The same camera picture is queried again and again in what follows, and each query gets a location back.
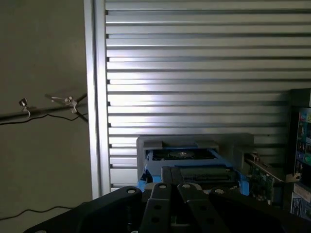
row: circuit board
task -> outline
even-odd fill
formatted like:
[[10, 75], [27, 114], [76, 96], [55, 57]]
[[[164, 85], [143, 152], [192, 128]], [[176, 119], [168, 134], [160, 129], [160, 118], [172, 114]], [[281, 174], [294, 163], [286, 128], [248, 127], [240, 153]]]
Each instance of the circuit board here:
[[256, 166], [251, 166], [250, 175], [250, 196], [271, 204], [274, 178]]

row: gray wall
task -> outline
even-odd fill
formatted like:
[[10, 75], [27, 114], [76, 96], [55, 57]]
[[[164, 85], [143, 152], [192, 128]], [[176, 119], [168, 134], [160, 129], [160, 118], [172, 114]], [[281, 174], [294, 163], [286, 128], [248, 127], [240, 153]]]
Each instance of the gray wall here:
[[[85, 92], [84, 43], [82, 0], [2, 0], [0, 114], [19, 111], [23, 97], [49, 107], [56, 105], [46, 93]], [[88, 125], [47, 117], [0, 126], [0, 184], [0, 218], [90, 200]], [[62, 212], [27, 212], [0, 221], [0, 232], [21, 232]]]

